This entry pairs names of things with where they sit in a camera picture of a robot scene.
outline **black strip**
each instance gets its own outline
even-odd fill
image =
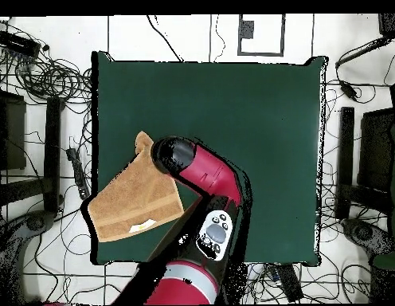
[[[57,214],[59,210],[60,167],[61,167],[61,111],[65,108],[59,97],[47,99],[45,160],[43,175],[50,180],[52,190],[43,195],[43,206],[46,211]]]
[[[315,14],[312,14],[311,57],[314,56]]]
[[[99,58],[97,52],[92,52],[92,75],[91,75],[91,85],[92,85],[92,187],[90,196],[86,198],[81,203],[81,214],[83,219],[88,225],[88,232],[90,233],[90,238],[92,241],[92,250],[90,252],[90,262],[94,265],[98,265],[97,261],[97,251],[99,247],[99,241],[96,233],[96,228],[92,223],[90,214],[88,213],[88,204],[91,200],[97,196],[98,193],[98,167],[99,167],[99,119],[98,119],[98,90],[99,90]]]
[[[349,217],[350,200],[344,196],[342,186],[352,185],[352,172],[354,165],[354,108],[342,107],[339,117],[338,135],[338,169],[337,169],[337,190],[334,216],[337,219]]]

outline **brown towel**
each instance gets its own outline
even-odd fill
[[[137,157],[88,204],[99,241],[134,236],[182,216],[175,181],[152,163],[152,143],[141,131]]]

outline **wire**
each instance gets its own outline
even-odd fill
[[[388,69],[387,69],[387,73],[385,74],[385,78],[383,79],[383,83],[384,83],[384,84],[387,84],[387,83],[385,82],[385,79],[386,79],[387,76],[389,75],[389,72],[390,72],[390,69],[392,68],[392,63],[393,63],[394,59],[395,59],[395,54],[394,54],[393,57],[392,57],[392,60],[391,60],[391,62],[390,62],[390,65],[389,65],[389,67],[388,67]]]
[[[91,290],[83,290],[83,291],[76,292],[76,293],[74,294],[74,296],[72,297],[72,299],[70,299],[69,303],[71,304],[71,303],[73,302],[73,299],[74,299],[78,294],[80,294],[80,293],[95,292],[95,291],[101,290],[102,288],[105,288],[105,287],[107,287],[107,286],[110,286],[110,287],[112,287],[114,290],[116,290],[117,292],[121,293],[121,290],[120,290],[119,288],[117,288],[116,286],[114,286],[113,284],[105,284],[105,285],[100,286],[99,288],[94,288],[94,289],[91,289]]]
[[[226,48],[225,40],[223,40],[223,37],[221,37],[220,34],[219,34],[219,32],[217,32],[217,23],[218,23],[218,21],[219,21],[219,17],[220,17],[220,14],[217,15],[217,20],[216,20],[216,25],[215,25],[214,30],[215,30],[217,36],[223,41],[223,49],[221,50],[220,55],[217,55],[217,56],[214,58],[214,61],[213,61],[213,62],[216,62],[217,58],[218,58],[218,57],[221,57],[221,56],[223,55],[223,52],[225,51],[225,48]]]
[[[341,277],[342,290],[343,290],[343,294],[345,295],[346,300],[347,300],[350,304],[352,304],[353,302],[350,300],[349,296],[347,295],[348,292],[354,293],[354,290],[357,289],[357,290],[358,290],[360,293],[362,293],[363,295],[368,296],[368,294],[367,294],[366,291],[369,291],[369,290],[361,290],[361,289],[359,289],[359,288],[355,288],[355,286],[352,285],[352,284],[350,284],[350,285],[353,287],[353,290],[348,290],[348,289],[346,289],[344,274],[345,274],[345,271],[346,271],[347,269],[352,268],[352,267],[358,267],[358,268],[360,268],[360,269],[364,269],[365,271],[367,271],[367,272],[370,274],[370,270],[368,270],[365,266],[360,265],[360,264],[350,264],[350,265],[347,265],[347,266],[342,270],[342,273],[341,273],[341,275],[340,275],[340,277]],[[361,285],[366,286],[366,283],[365,283],[363,280],[358,280],[358,284],[359,284],[359,286],[361,286]]]
[[[147,15],[147,19],[148,19],[148,22],[150,23],[152,29],[153,29],[156,33],[158,33],[158,34],[161,36],[161,38],[162,38],[163,40],[165,40],[166,44],[168,45],[168,47],[170,48],[170,50],[172,51],[172,53],[176,56],[176,58],[178,59],[178,61],[179,61],[179,62],[183,62],[183,59],[181,59],[180,56],[176,54],[176,52],[174,51],[174,49],[172,48],[172,46],[170,45],[170,43],[168,42],[168,40],[166,39],[166,37],[164,37],[163,34],[162,34],[161,32],[159,32],[159,30],[157,30],[157,29],[155,28],[155,26],[152,24],[152,21],[150,20],[150,16],[149,16],[149,15]]]
[[[45,271],[45,272],[48,273],[50,276],[52,276],[52,277],[54,277],[54,278],[56,279],[56,284],[54,285],[54,287],[53,287],[53,289],[52,289],[52,292],[51,292],[51,293],[48,295],[48,297],[46,298],[46,301],[45,301],[45,302],[47,302],[47,301],[49,301],[49,298],[51,297],[51,295],[55,292],[56,287],[59,285],[59,279],[57,278],[57,276],[54,275],[54,273],[51,273],[48,269],[45,269],[45,268],[41,265],[41,263],[39,263],[39,261],[37,260],[37,253],[39,252],[39,249],[41,248],[41,235],[42,235],[42,233],[39,235],[39,244],[37,245],[37,248],[36,248],[36,251],[35,251],[35,254],[34,254],[34,260],[35,260],[35,262],[36,262],[36,264],[37,264],[37,266],[38,266],[39,268],[41,268],[43,271]]]

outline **dark green tabletop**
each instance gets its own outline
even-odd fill
[[[198,137],[249,176],[246,261],[315,261],[321,75],[309,65],[110,61],[98,53],[98,191],[135,156],[145,131]],[[197,197],[178,186],[183,206]],[[97,260],[145,261],[171,223],[99,243]]]

